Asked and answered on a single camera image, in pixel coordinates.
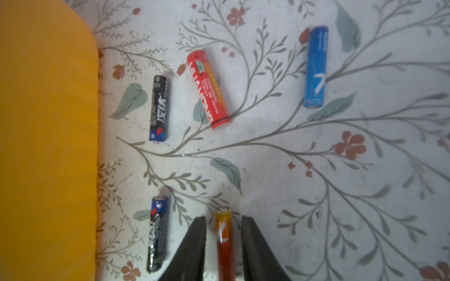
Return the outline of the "yellow plastic storage box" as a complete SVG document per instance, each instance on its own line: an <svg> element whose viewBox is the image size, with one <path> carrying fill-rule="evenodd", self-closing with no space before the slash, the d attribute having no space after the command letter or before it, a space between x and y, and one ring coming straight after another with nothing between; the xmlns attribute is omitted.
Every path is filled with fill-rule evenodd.
<svg viewBox="0 0 450 281"><path fill-rule="evenodd" d="M1 2L1 279L92 281L98 54L63 1Z"/></svg>

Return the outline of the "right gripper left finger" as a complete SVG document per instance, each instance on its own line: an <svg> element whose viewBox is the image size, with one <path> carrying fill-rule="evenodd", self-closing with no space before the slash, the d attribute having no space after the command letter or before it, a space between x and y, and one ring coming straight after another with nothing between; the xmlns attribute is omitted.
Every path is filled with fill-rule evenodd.
<svg viewBox="0 0 450 281"><path fill-rule="evenodd" d="M196 217L159 281L203 280L206 232L206 218Z"/></svg>

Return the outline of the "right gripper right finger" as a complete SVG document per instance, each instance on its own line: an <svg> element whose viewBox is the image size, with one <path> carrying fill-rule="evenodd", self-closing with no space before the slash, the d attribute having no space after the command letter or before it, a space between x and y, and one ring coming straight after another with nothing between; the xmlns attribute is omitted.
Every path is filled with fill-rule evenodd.
<svg viewBox="0 0 450 281"><path fill-rule="evenodd" d="M241 218L245 281L290 281L252 217Z"/></svg>

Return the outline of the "red battery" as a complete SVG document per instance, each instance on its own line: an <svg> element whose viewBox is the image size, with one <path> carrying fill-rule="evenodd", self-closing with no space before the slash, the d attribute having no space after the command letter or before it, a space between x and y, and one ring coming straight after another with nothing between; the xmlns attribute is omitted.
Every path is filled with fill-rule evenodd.
<svg viewBox="0 0 450 281"><path fill-rule="evenodd" d="M213 130L231 123L226 102L214 76L213 69L203 50L192 52L187 57L187 64L198 89L200 102Z"/></svg>

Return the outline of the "orange white battery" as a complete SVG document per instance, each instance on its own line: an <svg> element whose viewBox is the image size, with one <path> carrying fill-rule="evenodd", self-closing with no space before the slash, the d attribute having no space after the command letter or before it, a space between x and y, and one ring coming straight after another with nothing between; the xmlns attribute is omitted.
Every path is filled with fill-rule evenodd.
<svg viewBox="0 0 450 281"><path fill-rule="evenodd" d="M216 210L215 217L219 280L235 281L232 211L229 207L220 207Z"/></svg>

